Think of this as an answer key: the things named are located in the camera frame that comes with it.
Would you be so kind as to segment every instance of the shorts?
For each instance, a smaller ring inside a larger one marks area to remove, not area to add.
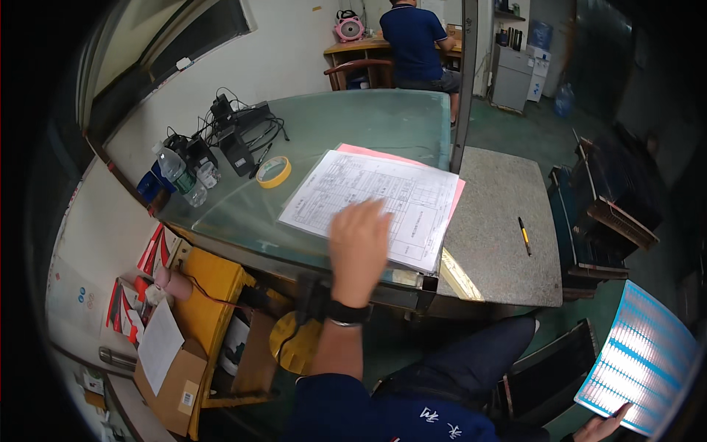
[[[462,75],[456,71],[444,71],[439,80],[409,80],[395,78],[395,85],[401,89],[417,89],[420,91],[435,91],[446,93],[459,93],[462,84]]]

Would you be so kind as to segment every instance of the metal pole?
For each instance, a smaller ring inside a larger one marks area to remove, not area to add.
[[[467,141],[469,118],[472,114],[472,95],[474,94],[474,74],[477,63],[477,33],[479,30],[479,0],[462,0],[464,17],[464,35],[462,37],[462,86],[459,90],[459,114],[457,129],[454,133],[452,156],[449,171],[459,173],[462,156]]]

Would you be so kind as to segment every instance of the glass table top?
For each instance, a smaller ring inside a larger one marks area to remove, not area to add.
[[[287,157],[292,165],[289,177],[277,187],[264,189],[247,175],[239,177],[220,149],[212,149],[221,181],[209,189],[206,202],[194,208],[174,194],[157,214],[160,220],[275,258],[329,269],[327,240],[277,222],[284,204],[322,154],[346,143],[448,170],[450,108],[445,93],[338,91],[268,104],[273,114],[285,120],[290,141],[280,133],[266,160]],[[262,130],[250,133],[254,136]],[[254,153],[256,161],[261,154]]]

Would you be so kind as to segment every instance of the printed form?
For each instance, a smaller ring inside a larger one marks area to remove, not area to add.
[[[425,165],[328,151],[278,221],[328,238],[332,217],[350,203],[385,199],[394,214],[388,259],[434,272],[459,177]]]

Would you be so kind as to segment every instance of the black wristwatch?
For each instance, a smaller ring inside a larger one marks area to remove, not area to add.
[[[351,308],[333,299],[329,300],[326,308],[327,318],[342,327],[353,327],[368,322],[371,312],[373,312],[373,304],[363,308]]]

